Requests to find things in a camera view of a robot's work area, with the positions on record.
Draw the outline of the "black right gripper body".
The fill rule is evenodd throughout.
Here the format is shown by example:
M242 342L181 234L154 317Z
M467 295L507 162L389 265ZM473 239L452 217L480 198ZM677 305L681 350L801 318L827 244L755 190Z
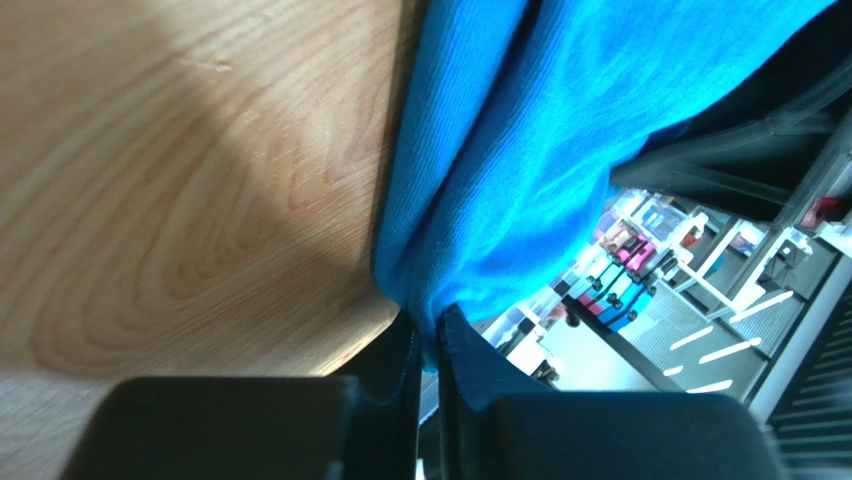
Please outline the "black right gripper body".
M850 147L851 4L835 1L731 93L654 134L611 181L751 221L792 220Z

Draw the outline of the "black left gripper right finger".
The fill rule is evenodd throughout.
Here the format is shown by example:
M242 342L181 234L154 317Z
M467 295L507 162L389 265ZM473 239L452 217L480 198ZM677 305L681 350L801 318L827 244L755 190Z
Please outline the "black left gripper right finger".
M490 345L457 306L439 338L440 465L445 479L529 479L520 408L553 392Z

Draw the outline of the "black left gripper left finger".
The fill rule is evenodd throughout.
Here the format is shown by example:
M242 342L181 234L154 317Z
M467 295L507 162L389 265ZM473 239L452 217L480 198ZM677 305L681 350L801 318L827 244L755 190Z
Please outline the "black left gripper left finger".
M401 311L339 368L357 380L343 453L345 479L415 477L421 398L421 348L414 322Z

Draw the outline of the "blue t shirt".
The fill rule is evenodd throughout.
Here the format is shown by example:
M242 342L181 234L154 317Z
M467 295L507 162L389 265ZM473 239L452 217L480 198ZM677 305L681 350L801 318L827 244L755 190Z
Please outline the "blue t shirt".
M447 310L498 315L590 236L610 171L722 99L824 1L433 1L375 249L426 371Z

